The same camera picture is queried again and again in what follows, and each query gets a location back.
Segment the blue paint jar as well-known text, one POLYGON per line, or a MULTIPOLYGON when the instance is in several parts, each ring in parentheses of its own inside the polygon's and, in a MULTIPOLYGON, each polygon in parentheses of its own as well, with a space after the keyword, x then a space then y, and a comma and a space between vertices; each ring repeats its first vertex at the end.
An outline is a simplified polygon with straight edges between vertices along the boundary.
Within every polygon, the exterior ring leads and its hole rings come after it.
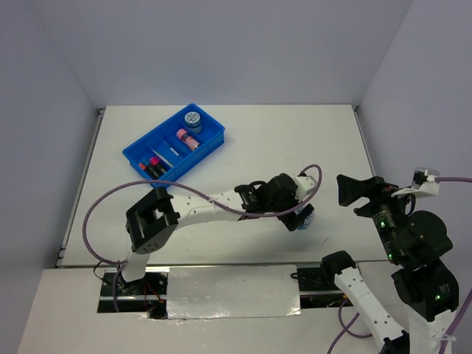
POLYGON ((197 111, 189 111, 184 115, 184 125, 188 131, 199 134, 202 131, 201 115, 197 111))
POLYGON ((314 212, 311 212, 307 217, 304 219, 303 223, 297 227, 298 230, 305 230, 307 229, 313 222, 314 219, 314 212))

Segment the pink lidded small bottle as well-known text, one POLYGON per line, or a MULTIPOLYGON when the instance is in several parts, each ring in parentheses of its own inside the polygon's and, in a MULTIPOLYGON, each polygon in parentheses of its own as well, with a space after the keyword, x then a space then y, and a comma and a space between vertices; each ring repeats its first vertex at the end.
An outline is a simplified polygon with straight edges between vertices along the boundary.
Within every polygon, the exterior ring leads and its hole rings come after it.
POLYGON ((194 139, 188 131, 181 128, 176 132, 176 136, 181 140, 190 150, 197 150, 200 147, 200 143, 194 139))

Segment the pink capped black highlighter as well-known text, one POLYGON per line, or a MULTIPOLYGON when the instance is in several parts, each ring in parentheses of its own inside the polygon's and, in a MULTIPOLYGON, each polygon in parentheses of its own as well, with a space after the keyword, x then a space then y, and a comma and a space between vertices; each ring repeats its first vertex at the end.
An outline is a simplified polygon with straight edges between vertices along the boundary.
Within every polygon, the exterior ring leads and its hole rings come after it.
POLYGON ((163 176, 167 172, 165 166, 161 163, 161 160, 158 157, 156 157, 156 156, 151 157, 150 158, 150 163, 153 166, 154 170, 160 176, 163 176))

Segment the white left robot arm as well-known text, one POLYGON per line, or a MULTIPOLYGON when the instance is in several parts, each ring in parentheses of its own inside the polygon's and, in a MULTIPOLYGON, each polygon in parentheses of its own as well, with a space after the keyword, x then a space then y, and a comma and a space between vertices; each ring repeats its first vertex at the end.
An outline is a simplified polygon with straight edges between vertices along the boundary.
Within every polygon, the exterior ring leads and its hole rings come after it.
POLYGON ((162 249, 174 231, 186 226, 277 218, 287 230, 296 230, 314 211, 309 200, 318 191, 320 181, 303 172, 295 177, 282 173, 268 182, 241 184, 214 195, 195 190, 192 196, 171 195, 164 187, 151 190, 126 212, 131 253, 118 277, 118 286, 128 294, 140 292, 150 255, 162 249))

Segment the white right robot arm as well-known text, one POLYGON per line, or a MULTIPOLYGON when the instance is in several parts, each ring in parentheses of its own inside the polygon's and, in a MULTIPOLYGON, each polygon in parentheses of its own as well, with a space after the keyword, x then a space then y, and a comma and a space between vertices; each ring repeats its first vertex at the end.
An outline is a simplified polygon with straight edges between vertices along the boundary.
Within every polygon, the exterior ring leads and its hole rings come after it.
POLYGON ((392 280, 409 326, 402 327, 385 310, 346 251, 322 258, 322 283, 344 292, 380 353, 444 353, 451 340, 449 327, 459 318, 459 285, 440 259, 453 245, 437 215, 406 211, 407 198, 436 196, 441 178, 417 169, 412 184, 404 188, 378 176, 357 180, 338 175, 336 180, 340 206, 367 198, 354 213, 373 221, 388 261, 399 268, 392 280))

